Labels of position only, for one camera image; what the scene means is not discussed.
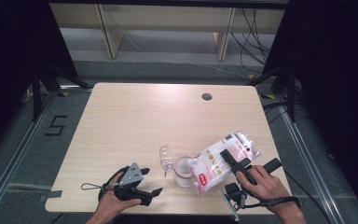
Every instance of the gray floor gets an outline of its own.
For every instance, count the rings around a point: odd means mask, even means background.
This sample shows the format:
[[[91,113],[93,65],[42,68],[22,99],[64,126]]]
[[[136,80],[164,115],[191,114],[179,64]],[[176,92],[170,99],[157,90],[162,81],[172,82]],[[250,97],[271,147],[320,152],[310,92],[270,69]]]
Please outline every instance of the gray floor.
[[[227,56],[223,62],[217,61],[213,35],[189,32],[127,32],[116,59],[109,60],[105,51],[101,31],[62,29],[68,48],[75,61],[80,77],[89,84],[99,81],[111,82],[155,82],[155,83],[199,83],[244,85],[249,72],[241,66],[241,49],[230,39]],[[273,35],[261,35],[260,41],[270,47]],[[262,59],[259,50],[253,53]],[[243,55],[247,68],[262,70],[262,64]],[[61,84],[71,84],[60,80]],[[270,93],[273,78],[258,85],[261,95]],[[46,196],[54,183],[76,125],[90,96],[89,91],[69,91],[69,95],[52,96],[53,101],[37,128],[34,138],[26,149],[21,164],[16,170],[7,192],[0,202],[0,223],[50,223],[59,214],[45,210],[41,197]],[[261,99],[263,105],[275,103],[275,99]],[[280,108],[272,108],[267,114],[275,144],[282,164],[318,203],[318,191],[314,187],[307,168],[298,152],[298,147],[287,129],[284,114]],[[10,159],[21,144],[21,139],[32,125],[32,102],[21,106],[0,142],[0,177]],[[56,133],[50,123],[56,116],[64,125],[59,136],[46,136]],[[325,157],[328,148],[318,135],[311,119],[302,105],[296,105],[296,126],[301,132],[318,172],[337,203],[344,223],[358,223],[358,200],[351,191],[337,165]],[[294,195],[302,199],[302,210],[309,223],[327,223],[307,194],[294,181],[288,178]],[[57,223],[84,223],[90,214],[65,214]],[[241,223],[279,223],[273,216],[244,216]]]

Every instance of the table hole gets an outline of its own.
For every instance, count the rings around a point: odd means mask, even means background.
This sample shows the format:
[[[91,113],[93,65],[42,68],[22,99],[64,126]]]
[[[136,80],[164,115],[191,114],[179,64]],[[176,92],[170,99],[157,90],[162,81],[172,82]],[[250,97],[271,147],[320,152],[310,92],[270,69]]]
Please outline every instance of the table hole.
[[[202,99],[204,99],[205,101],[210,101],[212,100],[212,95],[210,93],[203,93]]]

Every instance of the plastic bag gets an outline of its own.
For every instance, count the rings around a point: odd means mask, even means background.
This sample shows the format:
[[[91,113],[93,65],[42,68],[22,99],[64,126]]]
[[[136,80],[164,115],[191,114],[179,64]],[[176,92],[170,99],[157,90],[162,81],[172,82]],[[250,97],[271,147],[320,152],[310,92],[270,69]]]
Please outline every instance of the plastic bag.
[[[254,142],[241,132],[231,133],[221,141],[202,150],[193,160],[190,168],[200,195],[220,184],[230,174],[231,167],[220,155],[220,152],[225,149],[237,162],[245,158],[252,161],[259,155]]]

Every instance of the human arm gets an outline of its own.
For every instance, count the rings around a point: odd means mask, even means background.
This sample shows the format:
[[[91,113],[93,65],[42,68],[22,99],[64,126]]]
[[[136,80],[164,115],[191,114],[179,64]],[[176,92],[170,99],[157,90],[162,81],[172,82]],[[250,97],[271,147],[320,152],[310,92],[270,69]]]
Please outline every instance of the human arm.
[[[274,175],[268,174],[263,166],[253,166],[248,172],[254,178],[255,182],[257,182],[257,185],[250,183],[241,172],[237,172],[236,176],[242,186],[251,191],[257,199],[271,200],[290,196],[281,180]],[[303,213],[297,207],[296,203],[279,203],[273,206],[268,206],[267,209],[274,213],[282,224],[307,223]]]
[[[122,175],[123,173],[118,174],[111,183],[116,183]],[[123,210],[136,206],[142,202],[140,199],[121,201],[116,197],[111,188],[112,187],[108,187],[106,193],[98,203],[94,214],[89,219],[89,221],[87,221],[87,224],[102,224],[112,222],[113,219]]]

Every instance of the red label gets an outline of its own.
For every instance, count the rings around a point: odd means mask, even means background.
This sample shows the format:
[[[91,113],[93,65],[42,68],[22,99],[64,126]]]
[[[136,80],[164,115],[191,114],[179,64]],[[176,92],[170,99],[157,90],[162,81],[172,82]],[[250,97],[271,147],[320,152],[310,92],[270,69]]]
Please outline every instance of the red label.
[[[206,178],[205,178],[204,174],[200,175],[200,182],[201,182],[202,186],[205,186],[206,183],[208,183],[208,181],[206,181]]]

